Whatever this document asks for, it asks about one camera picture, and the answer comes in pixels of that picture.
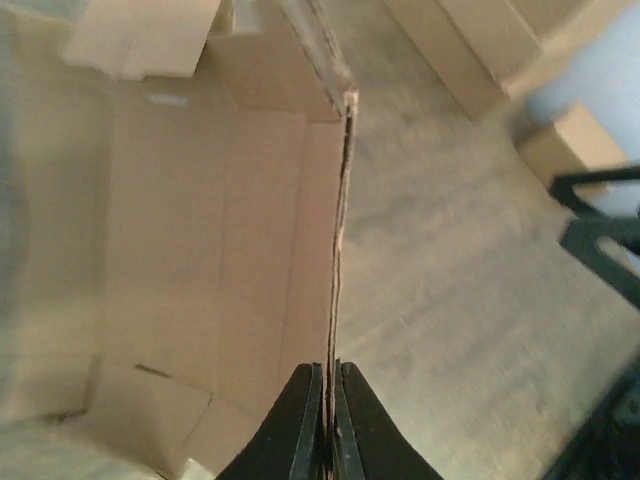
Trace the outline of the bottom folded cardboard box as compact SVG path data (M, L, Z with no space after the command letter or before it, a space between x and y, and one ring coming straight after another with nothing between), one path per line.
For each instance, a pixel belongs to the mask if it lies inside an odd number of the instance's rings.
M541 87L549 78L529 69L494 79L436 1L387 1L398 24L472 119Z

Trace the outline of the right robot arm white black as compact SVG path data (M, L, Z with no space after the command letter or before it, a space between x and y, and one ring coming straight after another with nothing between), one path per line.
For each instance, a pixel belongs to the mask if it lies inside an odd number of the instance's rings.
M639 166L558 175L549 195L573 212L559 244L634 308L639 277L609 256L608 238L639 253L639 215L608 216L575 192L577 186L637 182ZM597 403L543 475L545 479L637 479L639 477L639 359L635 358Z

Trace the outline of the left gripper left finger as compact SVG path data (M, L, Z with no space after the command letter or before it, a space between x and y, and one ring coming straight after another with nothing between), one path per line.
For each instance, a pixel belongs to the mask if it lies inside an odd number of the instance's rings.
M222 480L319 479L323 473L322 366L301 364Z

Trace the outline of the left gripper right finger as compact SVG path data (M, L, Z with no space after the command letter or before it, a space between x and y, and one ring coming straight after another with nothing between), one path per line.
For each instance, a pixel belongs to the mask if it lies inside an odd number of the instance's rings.
M335 365L336 479L441 480L413 448L353 362Z

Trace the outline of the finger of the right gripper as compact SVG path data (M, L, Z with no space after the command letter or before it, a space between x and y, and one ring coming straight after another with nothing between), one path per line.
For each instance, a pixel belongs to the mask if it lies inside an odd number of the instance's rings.
M555 176L547 188L549 195L575 215L602 215L578 194L580 188L606 187L611 183L638 183L639 166L595 171L575 171Z
M639 246L639 219L633 217L584 217L567 223L561 247L607 283L636 310L639 309L639 276L608 254L605 239L634 250Z

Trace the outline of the brown cardboard box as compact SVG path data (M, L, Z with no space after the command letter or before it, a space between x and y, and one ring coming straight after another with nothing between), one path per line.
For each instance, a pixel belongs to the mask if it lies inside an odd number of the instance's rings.
M1 6L1 418L220 473L334 354L357 92L314 1Z
M581 103L538 128L517 144L516 151L546 189L562 174L630 164L613 137Z

